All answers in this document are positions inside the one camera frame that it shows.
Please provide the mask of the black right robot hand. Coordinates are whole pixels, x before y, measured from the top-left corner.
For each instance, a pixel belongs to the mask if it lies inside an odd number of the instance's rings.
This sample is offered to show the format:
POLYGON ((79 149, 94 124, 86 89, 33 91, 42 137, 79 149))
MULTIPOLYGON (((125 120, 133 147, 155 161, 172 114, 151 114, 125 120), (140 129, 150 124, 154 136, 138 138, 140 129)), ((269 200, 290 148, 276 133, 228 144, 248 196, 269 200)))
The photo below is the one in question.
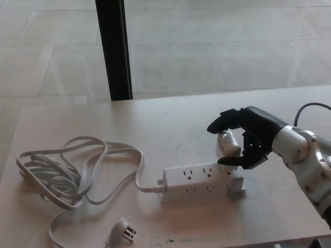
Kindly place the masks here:
POLYGON ((242 128, 245 131, 243 155, 224 156, 217 163, 253 169, 267 160, 267 156, 272 152, 274 138, 287 125, 278 117, 257 107, 249 106, 220 113, 220 116, 208 126, 207 131, 218 134, 229 129, 242 128))

